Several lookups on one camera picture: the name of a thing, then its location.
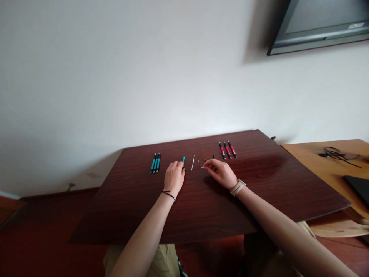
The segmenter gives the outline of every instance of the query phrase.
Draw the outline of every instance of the wall-mounted tv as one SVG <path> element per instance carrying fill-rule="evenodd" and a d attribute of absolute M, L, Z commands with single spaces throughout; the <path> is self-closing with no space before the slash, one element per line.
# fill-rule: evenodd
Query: wall-mounted tv
<path fill-rule="evenodd" d="M 291 0 L 267 55 L 369 39 L 369 0 Z"/>

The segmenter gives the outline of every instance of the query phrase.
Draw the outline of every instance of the watch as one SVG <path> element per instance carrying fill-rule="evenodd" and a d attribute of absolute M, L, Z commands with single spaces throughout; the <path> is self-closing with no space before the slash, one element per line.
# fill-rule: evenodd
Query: watch
<path fill-rule="evenodd" d="M 233 190 L 230 191 L 230 193 L 233 196 L 236 196 L 236 194 L 239 193 L 239 191 L 243 188 L 244 185 L 246 185 L 246 183 L 242 181 L 241 179 L 238 179 L 237 185 L 234 187 Z"/>

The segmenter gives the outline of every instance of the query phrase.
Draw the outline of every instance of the hand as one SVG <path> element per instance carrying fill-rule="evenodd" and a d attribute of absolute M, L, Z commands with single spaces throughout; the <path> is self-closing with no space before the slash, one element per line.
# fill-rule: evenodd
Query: hand
<path fill-rule="evenodd" d="M 211 177 L 228 190 L 234 189 L 238 183 L 238 179 L 229 167 L 228 163 L 211 159 L 204 163 L 204 168 Z"/>
<path fill-rule="evenodd" d="M 183 162 L 172 162 L 166 169 L 164 177 L 164 190 L 170 190 L 169 194 L 177 198 L 185 180 L 185 169 Z"/>

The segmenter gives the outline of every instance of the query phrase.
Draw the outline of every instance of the white stick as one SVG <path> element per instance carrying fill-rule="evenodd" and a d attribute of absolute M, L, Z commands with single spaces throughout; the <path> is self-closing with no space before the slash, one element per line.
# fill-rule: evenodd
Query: white stick
<path fill-rule="evenodd" d="M 195 155 L 193 156 L 191 171 L 192 171 L 192 168 L 193 168 L 193 162 L 194 161 L 195 161 Z"/>

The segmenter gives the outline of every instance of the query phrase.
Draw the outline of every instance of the forearm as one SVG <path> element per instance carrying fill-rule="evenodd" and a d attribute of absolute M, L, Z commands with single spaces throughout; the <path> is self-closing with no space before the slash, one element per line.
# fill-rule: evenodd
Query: forearm
<path fill-rule="evenodd" d="M 138 226 L 110 277 L 145 276 L 158 248 L 161 233 L 173 199 L 161 194 L 149 213 Z"/>
<path fill-rule="evenodd" d="M 356 276 L 336 256 L 265 200 L 243 187 L 237 198 L 304 276 Z"/>

